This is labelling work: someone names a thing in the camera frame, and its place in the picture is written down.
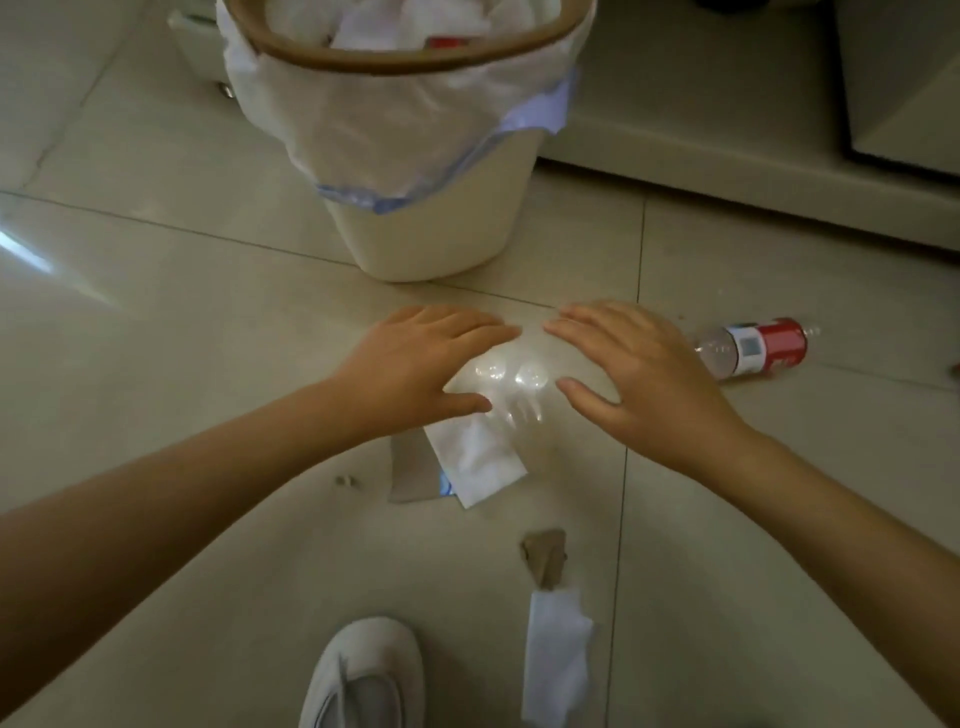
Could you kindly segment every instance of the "hand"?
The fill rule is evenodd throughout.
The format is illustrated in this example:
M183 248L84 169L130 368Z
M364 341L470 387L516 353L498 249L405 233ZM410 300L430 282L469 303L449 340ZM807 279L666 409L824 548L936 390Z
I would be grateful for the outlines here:
M472 308L408 306L371 328L328 383L343 393L363 440L489 412L487 398L444 387L473 357L520 331Z
M703 479L755 434L720 392L684 335L627 303L574 304L543 328L607 373L620 404L571 378L557 381L570 404L644 457Z

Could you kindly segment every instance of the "trash can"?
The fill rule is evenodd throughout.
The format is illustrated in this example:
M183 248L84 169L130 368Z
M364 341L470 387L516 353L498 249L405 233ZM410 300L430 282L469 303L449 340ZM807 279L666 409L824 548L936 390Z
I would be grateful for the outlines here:
M426 47L409 46L422 42L415 35L392 50L334 47L356 42L338 40L331 26L335 12L336 24L348 25L343 0L326 0L331 10L319 20L324 0L280 2L286 9L274 8L268 23L267 0L220 0L227 71L247 117L283 141L324 197L357 265L377 279L427 280L499 254L540 144L564 124L593 0L563 0L552 18L522 33L422 33ZM536 19L538 3L548 11L554 4L501 2L511 17L530 11L521 26ZM377 3L397 7L353 7L369 15ZM308 4L313 21L304 19ZM274 26L284 23L281 35Z

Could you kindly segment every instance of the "trash bag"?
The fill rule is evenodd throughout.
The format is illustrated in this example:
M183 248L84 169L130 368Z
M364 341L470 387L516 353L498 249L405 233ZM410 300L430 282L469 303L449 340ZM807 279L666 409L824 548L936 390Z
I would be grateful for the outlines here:
M263 15L270 32L299 47L389 56L461 44L469 49L478 37L521 37L561 11L560 0L493 0L487 12L490 4L267 0ZM218 0L217 20L244 114L283 142L327 199L375 212L433 194L506 134L561 129L574 62L595 12L588 5L572 32L530 52L453 70L379 75L305 67L258 52L228 6L229 0Z

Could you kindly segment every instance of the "brown rim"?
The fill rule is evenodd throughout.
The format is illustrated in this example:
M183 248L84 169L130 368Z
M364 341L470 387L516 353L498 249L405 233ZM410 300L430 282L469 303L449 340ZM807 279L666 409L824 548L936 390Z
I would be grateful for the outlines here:
M372 76L406 76L452 71L536 51L569 36L590 11L593 0L563 0L549 23L517 36L481 38L458 48L419 51L345 51L301 45L267 27L266 0L225 0L237 28L259 53L304 68Z

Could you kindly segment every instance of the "white shoe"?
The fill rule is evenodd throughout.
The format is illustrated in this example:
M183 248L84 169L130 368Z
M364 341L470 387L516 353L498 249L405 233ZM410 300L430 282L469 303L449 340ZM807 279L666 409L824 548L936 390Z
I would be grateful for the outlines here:
M337 632L320 656L300 728L423 728L423 660L410 627L359 619Z

